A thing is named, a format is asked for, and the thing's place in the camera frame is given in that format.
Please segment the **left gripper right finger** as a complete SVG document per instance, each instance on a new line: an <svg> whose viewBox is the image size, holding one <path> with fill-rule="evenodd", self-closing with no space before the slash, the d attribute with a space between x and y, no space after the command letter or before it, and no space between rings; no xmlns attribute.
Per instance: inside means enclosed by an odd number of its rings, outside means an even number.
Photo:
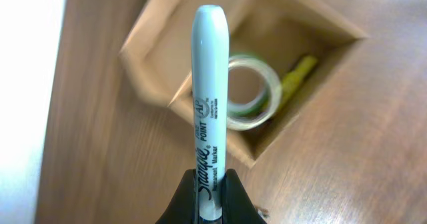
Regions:
<svg viewBox="0 0 427 224"><path fill-rule="evenodd" d="M235 169L228 169L222 185L225 224L266 224L258 214Z"/></svg>

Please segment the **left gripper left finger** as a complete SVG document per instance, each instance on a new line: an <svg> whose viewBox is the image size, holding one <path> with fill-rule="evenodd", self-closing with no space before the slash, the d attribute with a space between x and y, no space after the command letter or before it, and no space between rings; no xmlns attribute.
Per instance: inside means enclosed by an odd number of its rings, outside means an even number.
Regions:
<svg viewBox="0 0 427 224"><path fill-rule="evenodd" d="M195 211L195 169L183 174L169 205L155 224L193 224Z"/></svg>

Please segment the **white masking tape roll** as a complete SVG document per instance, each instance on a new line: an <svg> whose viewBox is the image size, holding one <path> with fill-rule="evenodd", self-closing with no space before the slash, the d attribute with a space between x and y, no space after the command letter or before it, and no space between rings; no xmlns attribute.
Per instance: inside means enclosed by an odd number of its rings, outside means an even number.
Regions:
<svg viewBox="0 0 427 224"><path fill-rule="evenodd" d="M229 70L250 69L265 83L264 90L255 99L245 104L228 101L227 127L236 131L246 131L265 123L278 110L282 98L282 84L278 74L264 61L249 55L234 55L229 58ZM248 119L242 114L259 111L264 102L267 107L256 117Z"/></svg>

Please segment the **green tape roll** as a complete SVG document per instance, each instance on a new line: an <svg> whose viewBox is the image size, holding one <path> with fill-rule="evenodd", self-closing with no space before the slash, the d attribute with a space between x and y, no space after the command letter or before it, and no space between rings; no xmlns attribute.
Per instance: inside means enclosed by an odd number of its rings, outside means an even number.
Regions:
<svg viewBox="0 0 427 224"><path fill-rule="evenodd" d="M250 55L229 58L228 115L245 117L258 112L269 95L270 66Z"/></svg>

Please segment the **black and white marker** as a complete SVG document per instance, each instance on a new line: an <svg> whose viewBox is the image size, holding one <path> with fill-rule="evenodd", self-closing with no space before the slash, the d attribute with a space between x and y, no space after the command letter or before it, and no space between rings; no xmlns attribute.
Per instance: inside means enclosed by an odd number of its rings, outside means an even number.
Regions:
<svg viewBox="0 0 427 224"><path fill-rule="evenodd" d="M200 6L191 31L197 222L222 223L226 172L229 31L224 10Z"/></svg>

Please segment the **cardboard box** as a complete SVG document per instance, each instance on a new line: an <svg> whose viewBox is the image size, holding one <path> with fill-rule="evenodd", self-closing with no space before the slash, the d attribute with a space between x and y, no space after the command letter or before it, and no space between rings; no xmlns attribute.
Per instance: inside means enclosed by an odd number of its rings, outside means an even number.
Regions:
<svg viewBox="0 0 427 224"><path fill-rule="evenodd" d="M191 26L200 5L223 8L230 52L251 55L284 76L304 55L318 59L285 107L260 127L228 131L227 150L252 167L281 141L366 33L320 0L147 0L119 53L137 94L193 121Z"/></svg>

